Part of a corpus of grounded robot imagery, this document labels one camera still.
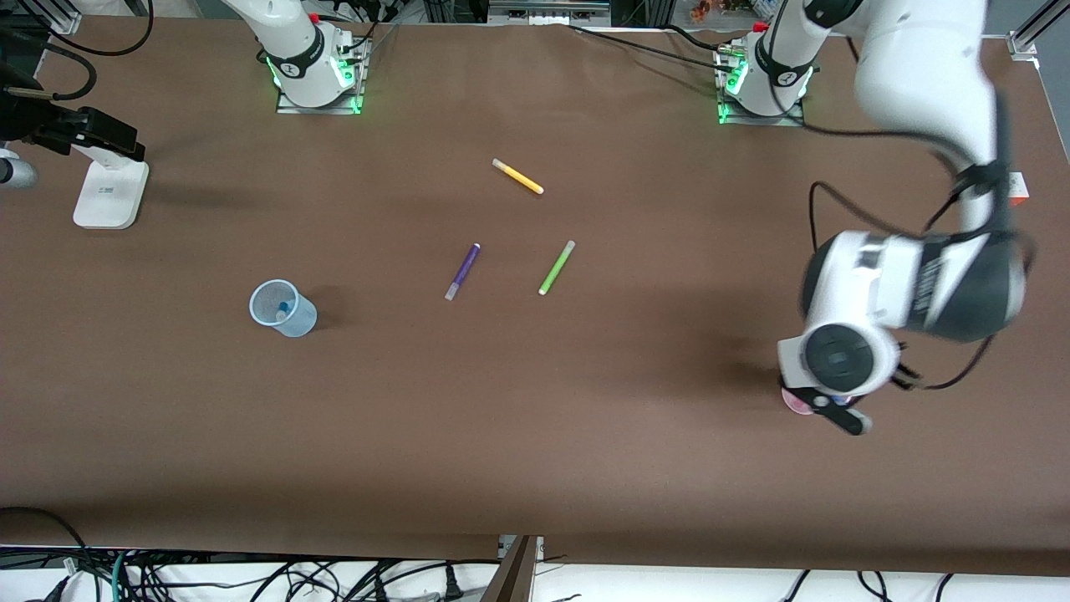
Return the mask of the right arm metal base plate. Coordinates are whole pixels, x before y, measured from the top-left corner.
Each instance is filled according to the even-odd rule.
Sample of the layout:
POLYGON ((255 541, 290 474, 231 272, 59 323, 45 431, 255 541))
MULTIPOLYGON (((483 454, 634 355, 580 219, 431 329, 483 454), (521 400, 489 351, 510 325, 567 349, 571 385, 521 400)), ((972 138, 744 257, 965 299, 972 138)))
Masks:
POLYGON ((343 91, 337 99, 320 107, 302 107, 278 93, 276 113, 285 115, 360 115, 364 102, 364 84, 366 84, 369 65, 369 42, 363 41, 356 45, 350 56, 343 57, 334 65, 336 75, 343 80, 343 91))

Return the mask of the purple marker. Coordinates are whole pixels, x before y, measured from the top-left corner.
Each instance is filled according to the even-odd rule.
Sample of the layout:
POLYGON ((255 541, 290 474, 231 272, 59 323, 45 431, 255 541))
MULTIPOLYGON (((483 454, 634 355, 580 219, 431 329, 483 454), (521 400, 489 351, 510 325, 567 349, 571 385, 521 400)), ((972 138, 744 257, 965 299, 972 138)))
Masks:
POLYGON ((444 296, 445 300, 454 300, 454 298, 457 296, 457 293, 460 290, 461 285, 463 285, 463 283, 467 281, 467 275, 469 275, 471 267, 474 266, 474 263, 476 262, 476 259, 479 256, 480 251, 482 251, 482 244, 479 244, 478 242, 474 242, 469 248, 469 251, 467 251, 465 259, 462 260, 462 263, 460 264, 459 269, 454 275, 454 278, 450 279, 450 285, 448 285, 448 289, 446 290, 444 296))

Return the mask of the blue plastic cup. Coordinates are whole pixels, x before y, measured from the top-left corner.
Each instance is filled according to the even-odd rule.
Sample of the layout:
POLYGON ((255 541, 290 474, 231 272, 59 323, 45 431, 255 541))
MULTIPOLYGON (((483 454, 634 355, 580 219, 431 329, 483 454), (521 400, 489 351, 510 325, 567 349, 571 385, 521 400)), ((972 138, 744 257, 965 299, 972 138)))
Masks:
POLYGON ((256 285, 248 302, 248 311, 259 325, 274 329, 287 338, 302 338, 314 331, 318 321, 318 310, 314 300, 306 298, 297 285, 286 279, 270 279, 256 285), (286 324, 275 321, 279 302, 293 302, 294 313, 286 324))

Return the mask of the pink plastic cup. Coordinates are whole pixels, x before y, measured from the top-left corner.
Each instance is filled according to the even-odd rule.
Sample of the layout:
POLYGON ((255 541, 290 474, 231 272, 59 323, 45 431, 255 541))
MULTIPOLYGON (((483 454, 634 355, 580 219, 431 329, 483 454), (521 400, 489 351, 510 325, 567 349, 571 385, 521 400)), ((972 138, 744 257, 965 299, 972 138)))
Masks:
POLYGON ((852 410, 863 399, 863 395, 828 393, 811 386, 783 386, 781 396, 788 408, 804 416, 834 416, 852 410))

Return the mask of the yellow marker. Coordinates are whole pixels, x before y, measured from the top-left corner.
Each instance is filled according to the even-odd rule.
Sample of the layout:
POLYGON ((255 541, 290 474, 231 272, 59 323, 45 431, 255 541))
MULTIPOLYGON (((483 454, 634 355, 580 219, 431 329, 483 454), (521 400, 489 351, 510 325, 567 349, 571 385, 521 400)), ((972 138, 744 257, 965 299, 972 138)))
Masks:
POLYGON ((528 188, 529 191, 536 195, 542 195, 542 192, 545 192, 545 187, 540 186, 540 184, 536 183, 535 180, 530 176, 525 176, 522 172, 517 171, 517 169, 513 168, 513 166, 509 166, 505 161, 493 159, 492 166, 496 168, 498 171, 503 172, 506 176, 511 177, 513 181, 518 182, 520 186, 528 188))

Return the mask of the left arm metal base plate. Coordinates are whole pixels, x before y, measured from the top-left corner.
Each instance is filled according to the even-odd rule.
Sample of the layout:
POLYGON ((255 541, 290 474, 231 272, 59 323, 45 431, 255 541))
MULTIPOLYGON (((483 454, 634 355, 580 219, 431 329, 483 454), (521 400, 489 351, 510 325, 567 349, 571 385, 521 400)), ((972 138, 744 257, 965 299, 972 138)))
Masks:
POLYGON ((716 76, 717 115, 722 125, 802 125, 802 96, 814 76, 813 65, 802 72, 788 71, 771 79, 742 46, 723 47, 712 55, 723 70, 716 76))

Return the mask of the white desk lamp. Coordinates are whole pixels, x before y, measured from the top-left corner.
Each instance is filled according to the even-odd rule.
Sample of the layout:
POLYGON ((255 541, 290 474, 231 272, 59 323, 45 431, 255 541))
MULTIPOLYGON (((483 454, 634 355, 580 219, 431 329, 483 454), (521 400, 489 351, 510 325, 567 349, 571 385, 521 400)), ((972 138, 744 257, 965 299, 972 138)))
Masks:
POLYGON ((85 229, 123 230, 136 221, 150 167, 110 150, 74 146, 90 166, 73 213, 85 229))

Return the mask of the grey metal box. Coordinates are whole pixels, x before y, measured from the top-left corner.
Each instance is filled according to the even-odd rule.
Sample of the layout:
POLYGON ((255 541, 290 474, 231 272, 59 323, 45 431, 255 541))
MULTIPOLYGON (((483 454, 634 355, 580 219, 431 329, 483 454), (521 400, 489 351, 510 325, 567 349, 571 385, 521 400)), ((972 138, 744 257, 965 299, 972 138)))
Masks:
POLYGON ((488 0, 487 24, 611 27, 610 0, 488 0))

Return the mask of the green marker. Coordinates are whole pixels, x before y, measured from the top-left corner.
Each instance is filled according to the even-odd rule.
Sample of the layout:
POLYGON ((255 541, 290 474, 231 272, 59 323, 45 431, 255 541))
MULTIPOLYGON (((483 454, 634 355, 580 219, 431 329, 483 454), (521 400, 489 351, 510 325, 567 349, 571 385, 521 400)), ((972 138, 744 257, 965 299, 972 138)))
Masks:
POLYGON ((565 243, 562 251, 557 254, 557 259, 555 259, 555 262, 552 264, 550 271, 548 271, 546 278, 542 279, 542 282, 538 287, 539 296, 547 296, 547 294, 550 293, 552 285, 557 282, 557 275, 564 269, 564 266, 570 259, 570 256, 574 254, 575 247, 576 241, 574 240, 569 240, 565 243))

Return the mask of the brown metal table bar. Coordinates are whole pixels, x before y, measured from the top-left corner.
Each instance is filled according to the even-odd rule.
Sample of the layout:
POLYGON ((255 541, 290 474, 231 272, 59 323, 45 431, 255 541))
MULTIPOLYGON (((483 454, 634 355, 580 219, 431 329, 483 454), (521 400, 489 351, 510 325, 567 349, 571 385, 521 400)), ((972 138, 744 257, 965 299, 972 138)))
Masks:
POLYGON ((542 536, 501 536, 504 552, 479 602, 531 602, 535 568, 545 559, 542 536))

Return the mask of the aluminium frame profile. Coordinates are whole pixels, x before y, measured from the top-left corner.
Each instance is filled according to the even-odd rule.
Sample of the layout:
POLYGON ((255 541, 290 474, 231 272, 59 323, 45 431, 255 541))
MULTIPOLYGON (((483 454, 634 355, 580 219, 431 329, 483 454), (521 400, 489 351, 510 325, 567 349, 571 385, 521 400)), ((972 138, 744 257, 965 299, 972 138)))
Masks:
POLYGON ((1070 0, 1044 0, 1031 16, 1006 35, 1006 46, 1014 61, 1031 61, 1038 55, 1036 42, 1063 16, 1070 15, 1070 0))
POLYGON ((70 0, 39 0, 42 15, 49 20, 54 30, 61 34, 72 34, 80 24, 81 12, 70 0))

